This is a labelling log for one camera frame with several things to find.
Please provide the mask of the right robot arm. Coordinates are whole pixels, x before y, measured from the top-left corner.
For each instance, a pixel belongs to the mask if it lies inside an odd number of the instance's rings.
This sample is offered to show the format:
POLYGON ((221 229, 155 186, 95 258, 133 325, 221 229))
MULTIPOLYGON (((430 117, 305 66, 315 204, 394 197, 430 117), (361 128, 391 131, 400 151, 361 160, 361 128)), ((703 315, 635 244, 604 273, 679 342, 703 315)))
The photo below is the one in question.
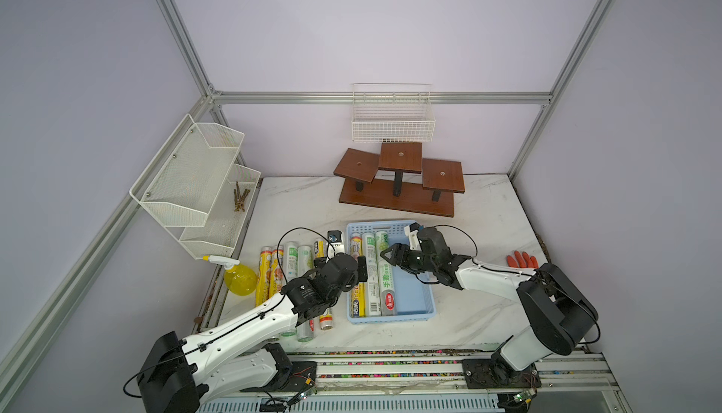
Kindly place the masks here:
POLYGON ((488 367, 502 386, 551 355, 568 356, 599 314, 566 274, 551 263, 541 266, 526 253, 517 267, 492 267, 471 255, 452 252, 437 227, 417 223, 405 229, 409 242, 380 251, 380 258, 414 276, 431 274, 458 291, 480 291, 516 301, 528 325, 492 354, 488 367))

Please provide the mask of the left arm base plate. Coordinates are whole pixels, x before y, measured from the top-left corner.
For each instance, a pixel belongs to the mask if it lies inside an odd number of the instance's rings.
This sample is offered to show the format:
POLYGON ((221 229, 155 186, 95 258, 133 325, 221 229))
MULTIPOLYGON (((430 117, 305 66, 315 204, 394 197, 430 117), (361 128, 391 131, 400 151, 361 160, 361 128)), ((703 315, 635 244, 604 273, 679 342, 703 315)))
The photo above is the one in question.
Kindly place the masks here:
POLYGON ((272 381, 264 387, 267 392, 298 392, 309 380, 315 380, 318 364, 315 361, 293 361, 291 368, 279 370, 272 381))

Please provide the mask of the clear wrap roll green label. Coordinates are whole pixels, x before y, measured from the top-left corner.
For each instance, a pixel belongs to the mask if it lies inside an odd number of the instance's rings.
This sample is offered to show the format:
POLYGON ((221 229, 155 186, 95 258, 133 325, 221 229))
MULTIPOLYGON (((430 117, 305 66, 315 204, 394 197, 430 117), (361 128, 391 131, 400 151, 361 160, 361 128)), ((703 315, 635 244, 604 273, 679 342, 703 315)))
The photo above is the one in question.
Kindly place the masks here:
POLYGON ((389 247, 388 233, 378 231, 375 234, 379 287, 382 302, 382 315, 393 316, 397 314, 396 291, 393 277, 393 266, 382 256, 389 247))

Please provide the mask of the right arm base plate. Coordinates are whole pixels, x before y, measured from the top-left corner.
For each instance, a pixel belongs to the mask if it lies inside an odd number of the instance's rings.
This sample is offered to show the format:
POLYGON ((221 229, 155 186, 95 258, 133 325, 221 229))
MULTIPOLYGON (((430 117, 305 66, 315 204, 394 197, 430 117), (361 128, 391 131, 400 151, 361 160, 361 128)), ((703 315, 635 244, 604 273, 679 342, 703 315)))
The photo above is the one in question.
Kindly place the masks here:
POLYGON ((465 358, 462 372, 470 390, 525 390, 542 386, 533 366, 516 371, 499 358, 465 358))

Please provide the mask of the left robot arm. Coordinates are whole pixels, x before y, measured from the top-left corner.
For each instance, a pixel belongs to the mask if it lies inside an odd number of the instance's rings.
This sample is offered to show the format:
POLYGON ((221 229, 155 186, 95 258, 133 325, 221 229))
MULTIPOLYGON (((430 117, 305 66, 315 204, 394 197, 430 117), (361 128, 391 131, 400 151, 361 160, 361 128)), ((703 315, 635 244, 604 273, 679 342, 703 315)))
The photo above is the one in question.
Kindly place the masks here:
POLYGON ((283 387, 293 366, 271 339, 321 316, 367 277, 364 258, 338 253, 222 326, 159 337, 131 377, 137 398, 148 412, 196 412, 235 390, 283 387))

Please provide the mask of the yellow plastic wrap roll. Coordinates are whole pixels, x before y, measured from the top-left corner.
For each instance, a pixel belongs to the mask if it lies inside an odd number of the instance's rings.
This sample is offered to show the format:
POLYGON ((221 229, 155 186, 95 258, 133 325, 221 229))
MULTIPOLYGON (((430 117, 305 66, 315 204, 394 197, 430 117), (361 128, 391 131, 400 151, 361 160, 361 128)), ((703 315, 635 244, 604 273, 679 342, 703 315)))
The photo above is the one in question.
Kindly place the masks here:
MULTIPOLYGON (((362 237, 357 232, 351 234, 350 251, 351 255, 355 260, 363 255, 362 251, 362 237)), ((364 283, 359 281, 358 285, 353 288, 351 292, 351 306, 350 312, 352 318, 362 318, 366 316, 366 298, 364 283)))

